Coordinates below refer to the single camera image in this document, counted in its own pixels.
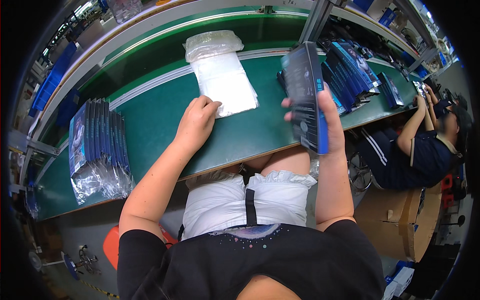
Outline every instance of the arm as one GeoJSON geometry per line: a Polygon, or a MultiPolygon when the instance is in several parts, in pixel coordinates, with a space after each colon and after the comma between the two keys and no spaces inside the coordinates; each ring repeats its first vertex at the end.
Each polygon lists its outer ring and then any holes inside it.
{"type": "Polygon", "coordinates": [[[437,128],[437,117],[435,116],[435,110],[433,109],[433,103],[432,103],[432,97],[430,96],[429,93],[425,93],[427,97],[427,105],[428,105],[428,113],[430,120],[432,121],[433,128],[437,128]]]}
{"type": "Polygon", "coordinates": [[[212,102],[206,96],[195,98],[188,105],[175,139],[125,202],[120,215],[120,236],[132,229],[142,229],[163,238],[158,222],[180,173],[212,132],[215,112],[220,105],[220,102],[212,102]]]}
{"type": "Polygon", "coordinates": [[[408,156],[410,156],[411,153],[412,139],[415,137],[415,134],[417,133],[417,130],[426,114],[425,99],[419,95],[416,95],[414,98],[414,102],[415,101],[417,101],[418,109],[405,124],[401,134],[396,140],[396,144],[400,150],[402,150],[402,152],[408,156]]]}
{"type": "Polygon", "coordinates": [[[353,218],[353,200],[348,181],[345,136],[330,90],[318,95],[318,105],[328,126],[328,153],[320,155],[318,192],[315,204],[316,228],[325,231],[336,221],[353,218]]]}

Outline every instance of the workbench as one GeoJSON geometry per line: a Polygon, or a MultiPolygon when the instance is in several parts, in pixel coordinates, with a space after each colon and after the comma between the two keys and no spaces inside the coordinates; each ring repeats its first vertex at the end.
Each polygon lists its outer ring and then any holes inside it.
{"type": "MultiPolygon", "coordinates": [[[[281,108],[280,102],[286,95],[276,79],[276,73],[281,70],[280,57],[241,60],[258,94],[259,108],[217,119],[211,136],[188,163],[180,180],[299,144],[293,138],[291,124],[283,120],[287,109],[281,108]]],[[[319,60],[324,61],[325,56],[320,55],[319,60]]],[[[417,94],[413,84],[396,69],[380,61],[369,61],[369,65],[375,73],[385,72],[393,79],[405,106],[392,110],[384,95],[373,96],[370,103],[340,118],[344,130],[406,111],[417,94]]],[[[185,108],[198,95],[195,75],[188,73],[117,107],[117,112],[125,117],[129,160],[136,182],[173,140],[185,108]]],[[[84,204],[77,204],[70,183],[68,148],[60,153],[38,182],[36,197],[39,220],[114,200],[96,194],[84,204]]]]}

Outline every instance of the hand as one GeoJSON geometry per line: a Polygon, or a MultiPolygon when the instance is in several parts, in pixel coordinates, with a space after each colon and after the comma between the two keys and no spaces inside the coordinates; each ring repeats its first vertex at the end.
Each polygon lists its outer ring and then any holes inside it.
{"type": "Polygon", "coordinates": [[[427,108],[427,104],[425,103],[425,99],[420,95],[415,95],[413,97],[413,106],[417,106],[419,109],[427,108]]]}
{"type": "Polygon", "coordinates": [[[212,132],[215,113],[221,102],[213,102],[207,96],[193,99],[188,105],[173,140],[186,154],[193,156],[200,149],[212,132]]]}
{"type": "Polygon", "coordinates": [[[429,94],[433,94],[432,88],[428,84],[425,84],[425,91],[429,94]]]}
{"type": "MultiPolygon", "coordinates": [[[[318,92],[318,106],[324,112],[325,120],[328,126],[328,155],[345,156],[345,136],[343,134],[340,116],[333,101],[332,94],[327,84],[324,84],[324,90],[318,92]]],[[[282,101],[282,107],[288,108],[292,104],[292,100],[285,98],[282,101]]],[[[292,112],[288,112],[284,117],[285,121],[292,120],[292,112]]]]}

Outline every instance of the product box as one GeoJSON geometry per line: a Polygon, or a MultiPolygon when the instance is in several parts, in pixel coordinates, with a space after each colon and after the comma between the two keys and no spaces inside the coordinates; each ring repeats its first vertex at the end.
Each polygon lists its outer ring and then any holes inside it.
{"type": "Polygon", "coordinates": [[[70,120],[68,135],[68,160],[70,165],[70,177],[79,173],[86,164],[85,158],[85,106],[86,103],[77,111],[70,120]]]}
{"type": "Polygon", "coordinates": [[[358,86],[357,82],[353,82],[352,77],[349,76],[345,67],[336,58],[335,53],[329,52],[327,54],[326,63],[332,70],[333,74],[335,74],[337,78],[341,80],[343,85],[347,87],[354,99],[357,99],[357,96],[362,95],[363,89],[358,86]]]}
{"type": "Polygon", "coordinates": [[[96,159],[95,157],[95,110],[96,110],[96,98],[90,102],[90,128],[88,132],[88,146],[90,157],[93,160],[96,159]]]}
{"type": "Polygon", "coordinates": [[[125,169],[127,172],[130,172],[130,163],[128,161],[128,154],[127,154],[127,139],[125,138],[125,118],[121,117],[120,120],[120,133],[123,142],[123,160],[125,161],[125,169]]]}
{"type": "Polygon", "coordinates": [[[100,101],[100,156],[107,156],[107,147],[105,146],[105,101],[100,101]]]}
{"type": "Polygon", "coordinates": [[[404,106],[403,100],[400,97],[392,78],[388,77],[384,72],[378,74],[378,78],[382,81],[380,88],[383,90],[390,107],[395,109],[404,106]]]}
{"type": "Polygon", "coordinates": [[[321,66],[323,72],[322,75],[325,82],[327,82],[330,89],[334,91],[335,95],[338,97],[338,100],[340,100],[340,103],[347,110],[347,112],[351,112],[352,106],[355,103],[355,98],[348,91],[346,85],[343,84],[338,76],[333,73],[332,69],[328,65],[328,62],[322,62],[321,66]]]}
{"type": "Polygon", "coordinates": [[[116,119],[116,124],[115,124],[115,137],[117,138],[115,140],[116,143],[118,143],[118,152],[117,157],[119,158],[120,165],[122,167],[125,166],[125,157],[123,156],[123,138],[121,135],[121,115],[117,113],[117,119],[116,119]]]}
{"type": "Polygon", "coordinates": [[[113,124],[115,123],[115,117],[117,114],[115,111],[110,111],[109,113],[109,135],[110,135],[110,154],[111,154],[111,160],[112,160],[112,165],[116,167],[118,165],[117,163],[117,156],[115,155],[115,134],[114,134],[114,126],[113,124]]]}
{"type": "Polygon", "coordinates": [[[304,42],[281,61],[286,71],[287,94],[293,102],[293,134],[304,147],[325,154],[328,152],[327,124],[317,100],[324,81],[316,44],[304,42]]]}
{"type": "Polygon", "coordinates": [[[333,42],[332,50],[347,70],[350,70],[357,77],[358,81],[365,85],[365,91],[369,91],[381,84],[365,59],[349,43],[333,42]]]}
{"type": "Polygon", "coordinates": [[[440,183],[408,191],[370,187],[353,217],[379,254],[417,263],[435,230],[441,198],[440,183]]]}
{"type": "Polygon", "coordinates": [[[100,111],[103,109],[101,99],[96,101],[95,105],[95,159],[100,159],[100,150],[102,148],[100,141],[100,111]]]}
{"type": "Polygon", "coordinates": [[[85,102],[85,136],[84,139],[84,148],[85,148],[85,159],[86,161],[92,161],[90,156],[90,140],[88,139],[88,133],[90,131],[90,99],[85,102]]]}
{"type": "Polygon", "coordinates": [[[107,154],[107,161],[111,160],[112,152],[110,148],[110,103],[104,102],[104,122],[105,122],[105,153],[107,154]]]}

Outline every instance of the box with figure image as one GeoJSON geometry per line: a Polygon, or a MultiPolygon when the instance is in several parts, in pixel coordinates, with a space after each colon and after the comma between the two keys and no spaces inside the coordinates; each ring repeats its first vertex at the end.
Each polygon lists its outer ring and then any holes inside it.
{"type": "Polygon", "coordinates": [[[349,74],[356,77],[362,89],[374,95],[375,90],[371,90],[381,85],[382,82],[371,70],[365,59],[349,43],[333,42],[332,51],[337,55],[349,74]]]}
{"type": "Polygon", "coordinates": [[[317,154],[328,152],[327,124],[318,106],[322,68],[313,42],[304,42],[281,59],[287,94],[292,100],[293,135],[317,154]]]}
{"type": "Polygon", "coordinates": [[[380,86],[381,90],[383,91],[385,97],[387,98],[387,102],[391,108],[399,108],[402,107],[403,100],[400,97],[397,87],[393,82],[392,78],[388,77],[387,74],[381,72],[378,74],[378,78],[382,81],[382,85],[380,86]]]}
{"type": "Polygon", "coordinates": [[[70,167],[70,177],[75,173],[82,171],[87,160],[85,157],[85,140],[87,132],[85,131],[86,114],[85,107],[88,102],[77,111],[75,116],[70,120],[69,136],[68,136],[68,161],[70,167]]]}

